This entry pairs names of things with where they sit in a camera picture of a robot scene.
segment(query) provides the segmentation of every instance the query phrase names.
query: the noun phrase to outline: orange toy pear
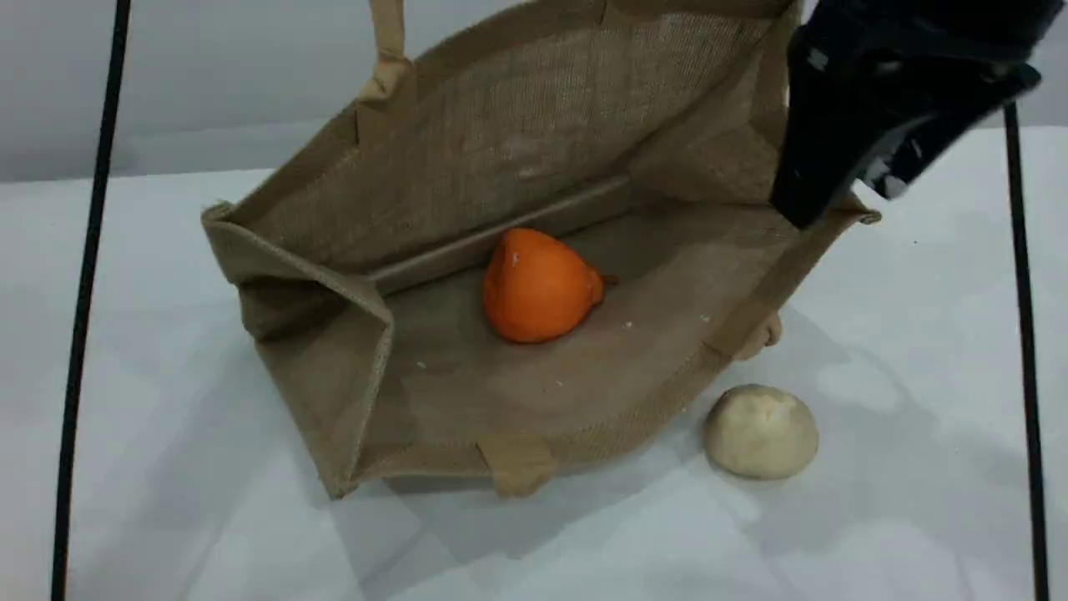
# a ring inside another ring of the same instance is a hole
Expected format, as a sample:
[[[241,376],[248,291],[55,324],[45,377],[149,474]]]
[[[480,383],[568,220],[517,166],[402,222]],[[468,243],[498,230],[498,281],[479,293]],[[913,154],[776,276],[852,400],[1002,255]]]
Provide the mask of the orange toy pear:
[[[504,233],[482,283],[490,326],[513,343],[559,338],[604,298],[604,279],[564,242],[516,227]]]

